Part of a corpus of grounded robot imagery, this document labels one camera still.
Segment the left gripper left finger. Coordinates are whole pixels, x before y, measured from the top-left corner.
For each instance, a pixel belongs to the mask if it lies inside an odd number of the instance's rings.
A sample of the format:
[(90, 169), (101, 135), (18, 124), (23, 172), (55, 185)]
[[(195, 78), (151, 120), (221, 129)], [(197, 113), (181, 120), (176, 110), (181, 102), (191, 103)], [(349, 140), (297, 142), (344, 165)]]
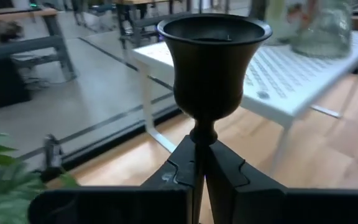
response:
[(179, 207), (186, 209), (186, 224), (200, 224), (204, 186), (203, 160), (189, 135), (181, 140), (174, 152), (142, 186), (185, 190), (186, 202)]

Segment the medium black candlestick holder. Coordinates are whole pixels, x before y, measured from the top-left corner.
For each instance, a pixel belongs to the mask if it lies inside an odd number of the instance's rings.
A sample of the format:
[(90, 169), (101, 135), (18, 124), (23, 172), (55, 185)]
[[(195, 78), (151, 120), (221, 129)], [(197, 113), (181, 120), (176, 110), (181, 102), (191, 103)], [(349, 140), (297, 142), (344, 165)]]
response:
[[(204, 190), (207, 152), (219, 141), (214, 124), (239, 107), (247, 67), (272, 29), (260, 20), (229, 14), (185, 15), (161, 21), (157, 29), (172, 56), (175, 102), (195, 122), (188, 135), (203, 160)], [(187, 192), (162, 191), (162, 200), (173, 204), (169, 221), (186, 224), (186, 209), (179, 206)]]

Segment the black crate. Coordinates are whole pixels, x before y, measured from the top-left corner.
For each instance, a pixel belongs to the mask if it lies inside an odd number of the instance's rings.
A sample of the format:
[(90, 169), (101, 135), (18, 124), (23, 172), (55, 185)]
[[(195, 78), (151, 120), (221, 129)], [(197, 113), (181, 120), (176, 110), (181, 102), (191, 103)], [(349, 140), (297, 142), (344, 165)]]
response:
[(0, 59), (0, 108), (31, 100), (16, 65), (10, 58)]

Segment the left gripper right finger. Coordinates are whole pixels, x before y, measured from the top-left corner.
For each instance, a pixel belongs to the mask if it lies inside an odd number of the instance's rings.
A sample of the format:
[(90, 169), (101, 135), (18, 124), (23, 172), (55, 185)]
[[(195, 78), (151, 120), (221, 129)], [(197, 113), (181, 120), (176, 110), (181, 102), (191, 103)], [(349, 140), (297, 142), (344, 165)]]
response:
[(219, 141), (206, 165), (214, 224), (280, 224), (286, 187)]

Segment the white perforated metal shelf riser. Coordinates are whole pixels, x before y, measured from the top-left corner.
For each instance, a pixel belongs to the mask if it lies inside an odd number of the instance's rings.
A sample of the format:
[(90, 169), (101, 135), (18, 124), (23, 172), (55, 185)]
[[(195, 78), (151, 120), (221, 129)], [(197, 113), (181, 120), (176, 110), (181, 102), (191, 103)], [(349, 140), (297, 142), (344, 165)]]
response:
[[(173, 78), (173, 62), (165, 42), (134, 49), (133, 57), (142, 76), (143, 107), (146, 131), (170, 154), (176, 145), (160, 134), (152, 117), (150, 69), (156, 68)], [(358, 68), (358, 31), (352, 32), (351, 52), (339, 59), (313, 58), (291, 51), (289, 45), (265, 45), (253, 56), (244, 79), (241, 108), (249, 110), (283, 127), (273, 156), (270, 174), (273, 175), (286, 149), (289, 130), (297, 118), (310, 108), (340, 119), (349, 104), (355, 82), (347, 94), (340, 112), (315, 104), (327, 91)]]

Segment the black frame clamp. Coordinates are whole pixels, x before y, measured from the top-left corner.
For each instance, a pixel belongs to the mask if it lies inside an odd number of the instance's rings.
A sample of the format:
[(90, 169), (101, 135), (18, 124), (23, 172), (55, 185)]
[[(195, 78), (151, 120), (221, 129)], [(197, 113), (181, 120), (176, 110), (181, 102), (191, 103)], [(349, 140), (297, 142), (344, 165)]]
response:
[(40, 178), (42, 182), (59, 177), (64, 173), (63, 164), (63, 150), (59, 140), (52, 134), (46, 135), (43, 146), (43, 162), (40, 171)]

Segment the green artificial plant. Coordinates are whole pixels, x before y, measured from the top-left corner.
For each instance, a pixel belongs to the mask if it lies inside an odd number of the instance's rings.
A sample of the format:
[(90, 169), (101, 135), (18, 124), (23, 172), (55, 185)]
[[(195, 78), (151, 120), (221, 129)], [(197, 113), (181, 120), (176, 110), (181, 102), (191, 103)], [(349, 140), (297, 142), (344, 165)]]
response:
[[(25, 160), (7, 155), (15, 149), (2, 145), (5, 137), (0, 133), (0, 224), (29, 224), (30, 202), (44, 192), (47, 185), (42, 182), (40, 171), (30, 171)], [(79, 186), (65, 170), (58, 178), (63, 187)]]

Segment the green ribbed glass candle holder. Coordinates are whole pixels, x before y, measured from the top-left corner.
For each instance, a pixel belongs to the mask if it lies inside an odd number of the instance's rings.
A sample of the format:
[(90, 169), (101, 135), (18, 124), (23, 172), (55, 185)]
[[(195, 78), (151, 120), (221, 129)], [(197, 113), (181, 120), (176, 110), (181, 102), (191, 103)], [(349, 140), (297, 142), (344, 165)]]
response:
[(307, 0), (292, 51), (308, 57), (343, 58), (351, 51), (351, 0)]

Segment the black aluminium table frame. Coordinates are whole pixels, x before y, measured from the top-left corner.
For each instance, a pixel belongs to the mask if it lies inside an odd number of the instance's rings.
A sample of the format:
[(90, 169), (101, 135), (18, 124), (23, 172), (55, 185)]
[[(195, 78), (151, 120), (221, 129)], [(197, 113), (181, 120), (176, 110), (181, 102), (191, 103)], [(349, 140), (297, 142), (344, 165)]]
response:
[[(173, 105), (163, 109), (162, 111), (154, 113), (152, 115), (152, 121), (153, 124), (157, 126), (180, 114), (182, 114), (180, 109)], [(136, 121), (135, 123), (128, 125), (125, 128), (115, 131), (100, 140), (92, 142), (84, 147), (79, 148), (79, 150), (75, 152), (71, 152), (66, 156), (63, 156), (63, 168), (66, 170), (72, 170), (145, 132), (145, 119), (141, 118), (139, 121)]]

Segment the wooden table grey legs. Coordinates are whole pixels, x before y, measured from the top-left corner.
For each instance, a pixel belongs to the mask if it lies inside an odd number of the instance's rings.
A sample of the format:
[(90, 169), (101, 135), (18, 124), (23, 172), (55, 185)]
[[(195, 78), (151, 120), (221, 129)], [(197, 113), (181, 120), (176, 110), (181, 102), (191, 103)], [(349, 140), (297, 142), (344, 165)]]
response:
[(28, 9), (15, 9), (5, 8), (0, 9), (0, 22), (1, 21), (16, 21), (18, 19), (28, 17), (41, 17), (47, 27), (49, 36), (40, 37), (36, 39), (21, 40), (18, 42), (9, 42), (0, 44), (0, 58), (8, 57), (13, 54), (29, 52), (33, 50), (53, 48), (56, 53), (49, 55), (48, 61), (60, 62), (62, 68), (67, 70), (65, 75), (66, 80), (76, 78), (74, 66), (68, 54), (67, 45), (61, 28), (57, 21), (58, 11), (53, 8), (39, 7)]

